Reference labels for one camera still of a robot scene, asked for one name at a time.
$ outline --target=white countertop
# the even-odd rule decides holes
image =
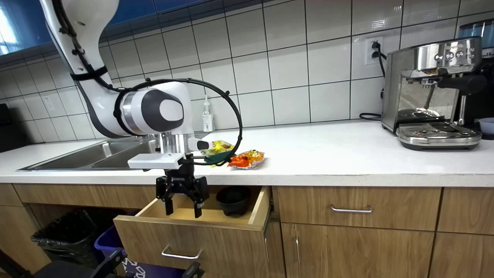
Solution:
[[[204,140],[235,143],[238,130],[217,131]],[[252,170],[196,166],[211,185],[494,186],[494,141],[472,151],[413,151],[379,122],[341,121],[244,129],[237,153],[265,152]],[[162,170],[40,171],[16,169],[98,140],[30,145],[0,153],[0,183],[155,184]]]

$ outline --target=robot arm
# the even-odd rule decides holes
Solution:
[[[208,149],[210,144],[194,138],[191,101],[183,83],[205,86],[222,96],[239,121],[237,144],[223,160],[225,164],[242,140],[242,120],[235,103],[218,87],[195,79],[146,80],[133,88],[114,88],[99,53],[99,37],[117,11],[119,0],[40,0],[46,24],[62,59],[70,68],[86,101],[96,129],[110,138],[166,133],[168,148],[160,153],[139,154],[128,164],[135,169],[165,169],[166,177],[156,180],[156,195],[173,212],[175,193],[187,195],[195,204],[196,218],[209,197],[206,178],[194,177],[191,151]]]

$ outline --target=small white bowl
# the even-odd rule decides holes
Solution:
[[[483,134],[494,134],[494,118],[480,119],[479,122]]]

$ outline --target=orange snack bag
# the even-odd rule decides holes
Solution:
[[[253,149],[232,157],[232,162],[228,163],[228,166],[239,169],[252,169],[262,161],[264,161],[264,152]]]

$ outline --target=sink basin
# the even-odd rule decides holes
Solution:
[[[130,169],[127,161],[132,157],[140,153],[156,153],[155,149],[160,144],[157,140],[151,140],[144,142],[140,145],[134,146],[130,149],[122,151],[112,157],[95,163],[92,168],[94,169]]]
[[[18,171],[40,170],[88,170],[93,164],[112,157],[127,149],[143,144],[140,141],[105,141],[74,152],[64,154],[22,169]]]

